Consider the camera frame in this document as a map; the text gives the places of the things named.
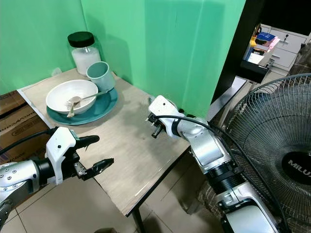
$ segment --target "floor tile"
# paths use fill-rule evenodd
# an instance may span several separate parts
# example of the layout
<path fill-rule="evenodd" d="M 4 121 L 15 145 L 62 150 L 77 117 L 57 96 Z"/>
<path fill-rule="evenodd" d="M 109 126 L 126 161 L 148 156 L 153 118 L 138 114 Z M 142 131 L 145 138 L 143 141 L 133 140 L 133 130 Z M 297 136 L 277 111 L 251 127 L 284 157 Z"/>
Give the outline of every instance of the floor tile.
<path fill-rule="evenodd" d="M 150 209 L 150 207 L 146 203 L 143 203 L 139 208 L 141 219 L 145 220 L 149 216 L 151 211 L 152 210 Z"/>
<path fill-rule="evenodd" d="M 136 229 L 134 220 L 121 214 L 94 179 L 68 179 L 19 215 L 27 233 L 93 233 L 105 227 L 133 233 Z"/>
<path fill-rule="evenodd" d="M 19 217 L 15 216 L 3 226 L 1 233 L 26 233 L 26 231 Z"/>
<path fill-rule="evenodd" d="M 182 177 L 191 165 L 195 163 L 194 158 L 186 154 L 178 162 L 178 164 L 170 171 L 170 173 L 165 177 L 165 179 L 158 185 L 158 187 L 152 192 L 152 194 L 146 200 L 149 206 L 156 205 L 161 201 L 165 195 L 172 189 L 172 187 L 177 183 L 177 181 Z"/>
<path fill-rule="evenodd" d="M 16 210 L 18 213 L 22 212 L 24 209 L 26 209 L 28 206 L 30 206 L 32 203 L 40 199 L 42 196 L 44 196 L 47 192 L 49 192 L 51 189 L 55 187 L 55 184 L 48 184 L 41 190 L 39 190 L 37 193 L 35 193 L 33 196 L 31 196 L 29 199 L 24 201 L 22 204 L 20 204 Z"/>
<path fill-rule="evenodd" d="M 268 83 L 268 82 L 271 82 L 273 80 L 280 79 L 280 78 L 283 78 L 283 77 L 284 77 L 283 75 L 280 75 L 278 73 L 270 71 L 266 75 L 266 77 L 262 80 L 261 84 L 265 84 L 265 83 Z"/>
<path fill-rule="evenodd" d="M 153 212 L 144 221 L 144 227 L 147 233 L 173 233 Z"/>
<path fill-rule="evenodd" d="M 5 221 L 5 224 L 8 223 L 12 218 L 14 218 L 17 215 L 16 209 L 12 210 L 11 213 L 8 216 L 8 219 Z"/>
<path fill-rule="evenodd" d="M 151 209 L 175 233 L 219 233 L 219 221 L 206 209 L 188 215 L 182 206 L 187 207 L 205 180 L 197 164 L 194 164 L 176 183 L 164 199 Z"/>
<path fill-rule="evenodd" d="M 250 91 L 250 88 L 252 87 L 251 83 L 245 84 L 242 89 L 234 96 L 232 99 L 232 102 L 230 104 L 231 109 L 235 107 L 235 105 L 238 104 L 238 102 Z"/>

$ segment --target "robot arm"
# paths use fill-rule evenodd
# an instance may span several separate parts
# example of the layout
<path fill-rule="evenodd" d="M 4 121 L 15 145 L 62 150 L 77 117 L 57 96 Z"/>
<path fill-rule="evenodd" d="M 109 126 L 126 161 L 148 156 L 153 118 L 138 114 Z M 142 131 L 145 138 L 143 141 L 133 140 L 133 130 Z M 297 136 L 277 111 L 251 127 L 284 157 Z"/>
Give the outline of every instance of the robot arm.
<path fill-rule="evenodd" d="M 47 142 L 45 158 L 0 166 L 0 229 L 9 213 L 30 194 L 48 183 L 61 184 L 63 180 L 78 176 L 87 180 L 113 164 L 113 159 L 104 159 L 89 169 L 79 162 L 79 148 L 99 141 L 98 136 L 79 138 L 68 128 L 59 127 Z"/>
<path fill-rule="evenodd" d="M 203 125 L 181 119 L 185 115 L 163 96 L 154 99 L 149 111 L 151 113 L 148 120 L 157 126 L 156 132 L 160 132 L 159 127 L 163 127 L 170 137 L 182 137 L 190 143 L 192 154 L 217 194 L 219 207 L 225 213 L 223 218 L 225 232 L 278 232 L 276 221 L 268 208 L 245 180 L 242 169 L 234 163 L 213 132 Z M 177 116 L 179 119 L 158 118 L 167 115 Z M 194 119 L 207 125 L 204 119 Z"/>

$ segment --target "fan logo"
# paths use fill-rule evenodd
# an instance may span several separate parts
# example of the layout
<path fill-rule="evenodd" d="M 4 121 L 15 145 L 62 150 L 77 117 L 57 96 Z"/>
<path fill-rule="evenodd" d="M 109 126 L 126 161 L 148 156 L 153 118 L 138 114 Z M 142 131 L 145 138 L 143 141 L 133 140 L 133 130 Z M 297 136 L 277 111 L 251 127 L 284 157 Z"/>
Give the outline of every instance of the fan logo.
<path fill-rule="evenodd" d="M 308 151 L 291 151 L 285 154 L 281 165 L 283 174 L 298 183 L 311 185 L 311 156 Z"/>
<path fill-rule="evenodd" d="M 311 178 L 311 171 L 308 171 L 306 169 L 302 170 L 302 166 L 300 166 L 297 163 L 294 163 L 292 160 L 288 161 L 288 164 L 291 165 L 292 167 L 294 167 L 295 169 L 297 169 L 298 171 L 302 172 L 304 175 L 308 176 Z"/>

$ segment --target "white bowl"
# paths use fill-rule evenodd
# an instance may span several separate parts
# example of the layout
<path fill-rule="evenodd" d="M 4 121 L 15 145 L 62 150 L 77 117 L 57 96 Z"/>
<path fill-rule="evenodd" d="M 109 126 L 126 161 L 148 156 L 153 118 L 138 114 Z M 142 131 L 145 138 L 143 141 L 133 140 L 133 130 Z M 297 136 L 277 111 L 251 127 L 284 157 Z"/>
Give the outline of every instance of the white bowl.
<path fill-rule="evenodd" d="M 74 97 L 81 98 L 91 96 L 98 93 L 96 84 L 88 80 L 72 80 L 64 82 L 54 87 L 47 95 L 45 101 L 49 108 L 61 114 L 68 114 L 70 106 L 66 103 Z M 95 103 L 96 97 L 82 100 L 73 109 L 75 114 L 82 114 L 86 112 Z"/>

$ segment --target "teal plate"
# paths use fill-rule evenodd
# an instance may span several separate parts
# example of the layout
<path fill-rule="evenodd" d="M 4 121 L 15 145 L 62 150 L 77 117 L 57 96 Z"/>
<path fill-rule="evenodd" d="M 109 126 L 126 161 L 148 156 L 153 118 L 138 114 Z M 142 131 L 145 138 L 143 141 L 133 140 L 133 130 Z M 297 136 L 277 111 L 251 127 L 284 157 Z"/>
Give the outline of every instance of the teal plate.
<path fill-rule="evenodd" d="M 93 106 L 85 113 L 67 118 L 67 115 L 60 114 L 47 106 L 47 113 L 55 122 L 64 125 L 83 125 L 96 121 L 107 115 L 118 101 L 118 93 L 113 88 L 108 93 L 98 96 Z"/>

